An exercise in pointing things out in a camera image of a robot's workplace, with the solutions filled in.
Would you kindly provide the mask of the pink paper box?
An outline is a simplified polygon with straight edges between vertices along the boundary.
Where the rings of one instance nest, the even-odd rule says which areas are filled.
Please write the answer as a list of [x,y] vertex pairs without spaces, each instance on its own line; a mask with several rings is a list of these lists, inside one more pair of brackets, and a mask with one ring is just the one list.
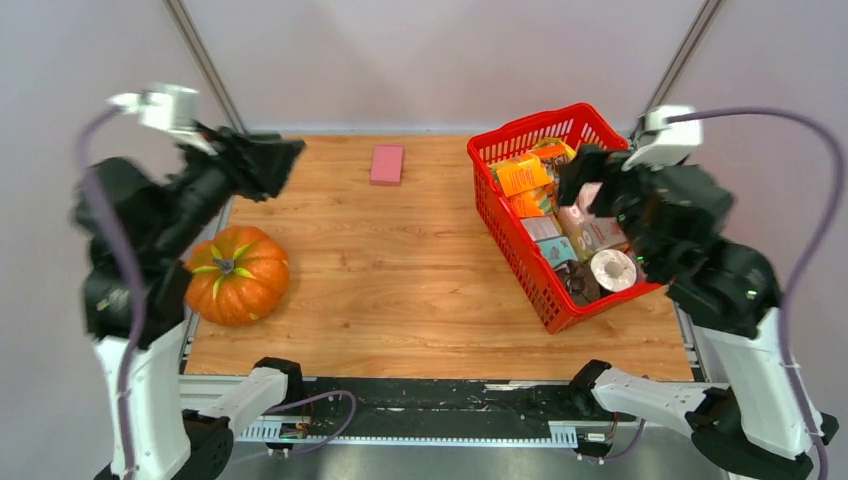
[[382,144],[373,149],[369,183],[379,186],[399,186],[404,162],[402,145]]

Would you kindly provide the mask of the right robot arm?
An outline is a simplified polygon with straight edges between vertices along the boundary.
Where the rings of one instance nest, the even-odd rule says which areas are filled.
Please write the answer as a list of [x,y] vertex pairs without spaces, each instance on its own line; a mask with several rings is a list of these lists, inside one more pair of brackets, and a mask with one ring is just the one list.
[[630,168],[629,157],[582,146],[560,169],[558,199],[570,205],[584,185],[599,185],[591,212],[618,223],[646,279],[666,286],[713,347],[728,384],[673,387],[593,360],[571,381],[572,409],[586,419],[607,411],[672,429],[716,466],[753,479],[823,471],[809,450],[839,424],[826,413],[805,424],[809,399],[794,391],[780,352],[775,272],[763,254],[721,233],[732,194],[697,165]]

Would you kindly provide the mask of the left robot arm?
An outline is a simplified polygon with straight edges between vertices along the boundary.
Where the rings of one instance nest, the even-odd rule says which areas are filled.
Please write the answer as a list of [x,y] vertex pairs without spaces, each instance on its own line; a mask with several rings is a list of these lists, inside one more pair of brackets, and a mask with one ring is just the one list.
[[199,144],[182,145],[184,168],[164,183],[124,157],[91,162],[89,135],[79,140],[74,219],[91,238],[82,297],[114,434],[104,479],[215,479],[254,421],[272,408],[294,414],[305,402],[299,365],[265,357],[210,405],[182,405],[179,358],[191,280],[183,253],[231,197],[279,195],[305,149],[304,141],[276,133],[202,124],[193,132]]

